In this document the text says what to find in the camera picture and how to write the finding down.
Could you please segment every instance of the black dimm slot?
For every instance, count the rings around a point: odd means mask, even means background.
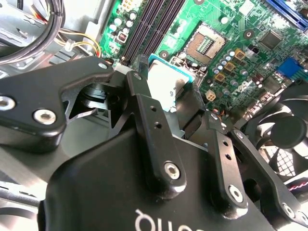
[[[125,51],[122,55],[125,58],[125,64],[129,64],[131,59],[138,52],[140,45],[143,43],[164,1],[165,0],[149,0],[134,31],[134,34],[130,37],[130,40],[126,44]]]
[[[157,29],[151,36],[147,46],[143,49],[143,54],[150,56],[151,53],[156,51],[184,3],[185,0],[177,0],[177,2],[173,2],[172,4],[168,5],[164,11],[164,14],[161,16]]]

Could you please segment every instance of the black cable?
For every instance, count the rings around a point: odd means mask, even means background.
[[[23,10],[24,9],[24,0],[17,0],[17,8],[19,10]]]
[[[48,0],[48,2],[50,3],[51,15],[44,32],[27,47],[0,58],[0,65],[26,60],[39,54],[53,42],[61,28],[63,2],[60,0]]]

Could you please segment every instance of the chip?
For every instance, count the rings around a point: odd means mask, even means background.
[[[281,40],[282,39],[277,34],[275,34],[273,31],[270,31],[266,34],[266,36],[263,37],[260,42],[268,49],[273,50],[275,47],[277,47]]]
[[[222,35],[201,23],[184,50],[195,60],[208,64],[225,44]]]
[[[226,77],[222,74],[219,73],[218,75],[215,75],[215,79],[222,82]]]
[[[236,49],[235,50],[235,58],[237,58],[238,60],[242,60],[243,58],[245,58],[246,54],[244,51],[242,51],[241,49]]]
[[[227,62],[227,64],[225,65],[225,69],[227,69],[228,71],[232,71],[234,68],[235,66],[231,62]]]

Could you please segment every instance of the black plastic bracket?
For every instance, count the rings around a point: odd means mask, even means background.
[[[127,73],[125,89],[127,106],[110,134],[117,135],[134,117],[147,184],[160,197],[174,198],[186,187],[186,173],[160,102],[151,98],[147,80],[138,72]]]
[[[248,201],[237,166],[232,141],[219,130],[217,116],[206,111],[190,141],[207,147],[211,199],[225,218],[237,219],[248,211]]]
[[[0,110],[0,144],[36,153],[54,150],[67,121],[73,119],[70,115],[81,89],[109,81],[112,74],[105,61],[87,57],[1,79],[0,96],[13,99],[15,107]],[[54,112],[55,122],[46,125],[34,120],[38,109]]]
[[[255,175],[250,177],[261,186],[261,211],[271,225],[279,229],[293,221],[308,227],[308,218],[301,210],[301,204],[266,163],[250,140],[236,129],[229,132],[228,136],[248,161],[249,166],[253,167]]]

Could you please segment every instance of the yellow wire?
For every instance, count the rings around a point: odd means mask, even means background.
[[[68,31],[61,30],[61,29],[60,29],[60,32],[63,33],[63,34],[67,34],[67,35],[80,35],[80,36],[83,36],[83,37],[86,37],[86,38],[90,39],[97,46],[97,49],[98,49],[98,52],[99,52],[99,57],[101,57],[102,49],[101,49],[100,45],[98,44],[98,42],[95,41],[95,39],[93,39],[91,36],[83,34],[83,33],[68,32]]]
[[[95,47],[92,43],[89,43],[89,42],[77,42],[77,43],[75,43],[73,46],[74,46],[74,47],[77,47],[77,46],[80,46],[80,45],[89,45],[89,46],[92,46],[92,48],[95,50],[95,53],[97,52],[96,47]]]

